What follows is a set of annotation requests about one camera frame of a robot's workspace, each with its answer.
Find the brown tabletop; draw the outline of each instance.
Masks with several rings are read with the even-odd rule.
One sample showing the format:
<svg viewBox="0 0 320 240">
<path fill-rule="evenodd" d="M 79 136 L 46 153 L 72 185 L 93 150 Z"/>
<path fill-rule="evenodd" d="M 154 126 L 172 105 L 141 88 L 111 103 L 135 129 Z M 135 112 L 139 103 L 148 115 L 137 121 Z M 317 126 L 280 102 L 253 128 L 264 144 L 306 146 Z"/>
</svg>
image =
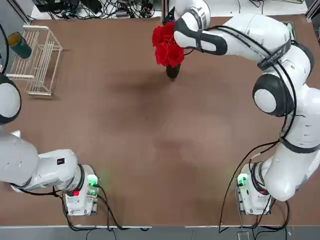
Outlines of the brown tabletop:
<svg viewBox="0 0 320 240">
<path fill-rule="evenodd" d="M 298 41 L 316 59 L 308 80 L 320 88 L 320 50 L 304 15 L 292 21 Z M 215 17 L 212 25 L 228 18 Z M 261 71 L 238 56 L 193 52 L 172 83 L 156 64 L 154 19 L 39 20 L 64 48 L 52 98 L 22 93 L 20 116 L 6 126 L 40 153 L 72 149 L 102 178 L 117 221 L 125 226 L 211 226 L 219 223 L 230 177 L 245 154 L 279 136 L 283 119 L 262 113 L 252 99 Z M 320 173 L 290 199 L 292 225 L 320 225 Z M 0 184 L 0 225 L 66 225 L 61 201 L 13 192 Z M 98 216 L 72 218 L 107 225 Z M 284 222 L 277 203 L 264 224 Z M 239 225 L 234 187 L 222 222 Z M 245 224 L 254 218 L 245 217 Z"/>
</svg>

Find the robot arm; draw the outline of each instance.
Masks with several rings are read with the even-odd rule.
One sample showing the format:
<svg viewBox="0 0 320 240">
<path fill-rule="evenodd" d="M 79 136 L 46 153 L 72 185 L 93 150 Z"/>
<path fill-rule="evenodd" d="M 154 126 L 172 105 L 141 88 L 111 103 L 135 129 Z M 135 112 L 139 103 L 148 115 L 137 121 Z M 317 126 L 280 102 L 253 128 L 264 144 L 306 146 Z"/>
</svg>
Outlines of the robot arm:
<svg viewBox="0 0 320 240">
<path fill-rule="evenodd" d="M 18 88 L 0 73 L 0 181 L 17 192 L 54 186 L 65 192 L 69 215 L 96 213 L 98 179 L 91 167 L 78 164 L 70 149 L 38 154 L 31 143 L 4 131 L 2 125 L 12 122 L 20 110 Z"/>
<path fill-rule="evenodd" d="M 182 48 L 219 56 L 238 55 L 256 63 L 269 57 L 266 51 L 232 29 L 205 30 L 210 24 L 210 10 L 203 0 L 177 1 L 174 16 L 174 39 Z M 289 29 L 270 17 L 239 14 L 224 26 L 251 37 L 272 54 L 285 46 L 278 61 L 290 77 L 296 93 L 296 117 L 290 132 L 278 144 L 273 157 L 254 166 L 255 183 L 261 185 L 256 185 L 251 178 L 252 165 L 245 165 L 239 175 L 241 178 L 246 176 L 245 183 L 241 182 L 243 196 L 249 193 L 245 200 L 242 196 L 245 212 L 261 214 L 270 195 L 286 201 L 319 166 L 320 90 L 305 84 L 314 59 L 305 46 L 291 44 Z M 286 130 L 293 114 L 294 94 L 286 74 L 278 65 L 275 68 L 277 70 L 272 66 L 263 70 L 252 96 L 261 111 L 278 117 L 288 115 Z"/>
</svg>

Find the vase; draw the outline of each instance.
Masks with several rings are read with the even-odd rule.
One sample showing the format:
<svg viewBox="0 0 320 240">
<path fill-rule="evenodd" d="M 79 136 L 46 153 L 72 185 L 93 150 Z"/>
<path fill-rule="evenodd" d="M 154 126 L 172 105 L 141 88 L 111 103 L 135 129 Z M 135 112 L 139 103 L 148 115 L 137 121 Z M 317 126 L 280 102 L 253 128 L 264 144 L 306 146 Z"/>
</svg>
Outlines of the vase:
<svg viewBox="0 0 320 240">
<path fill-rule="evenodd" d="M 181 64 L 177 65 L 176 67 L 172 67 L 170 65 L 166 67 L 166 75 L 170 78 L 172 82 L 174 82 L 177 76 L 179 75 L 180 66 Z"/>
</svg>

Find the white wire basket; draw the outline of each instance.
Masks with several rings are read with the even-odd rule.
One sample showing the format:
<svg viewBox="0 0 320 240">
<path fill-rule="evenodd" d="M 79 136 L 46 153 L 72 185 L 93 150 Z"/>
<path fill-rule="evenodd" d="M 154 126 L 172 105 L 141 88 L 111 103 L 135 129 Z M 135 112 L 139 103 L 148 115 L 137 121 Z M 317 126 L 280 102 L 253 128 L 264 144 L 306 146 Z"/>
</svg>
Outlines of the white wire basket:
<svg viewBox="0 0 320 240">
<path fill-rule="evenodd" d="M 23 59 L 15 54 L 6 76 L 18 87 L 24 85 L 29 95 L 51 96 L 63 48 L 47 26 L 24 25 L 22 36 L 32 49 L 31 55 Z"/>
</svg>

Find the green cup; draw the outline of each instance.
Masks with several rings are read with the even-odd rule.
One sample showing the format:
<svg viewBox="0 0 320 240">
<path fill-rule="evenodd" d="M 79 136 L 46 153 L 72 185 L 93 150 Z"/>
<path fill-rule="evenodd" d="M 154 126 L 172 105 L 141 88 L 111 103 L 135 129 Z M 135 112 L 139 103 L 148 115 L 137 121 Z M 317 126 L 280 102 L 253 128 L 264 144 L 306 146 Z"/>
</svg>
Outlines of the green cup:
<svg viewBox="0 0 320 240">
<path fill-rule="evenodd" d="M 31 55 L 31 47 L 19 32 L 14 32 L 8 37 L 9 47 L 22 59 Z"/>
</svg>

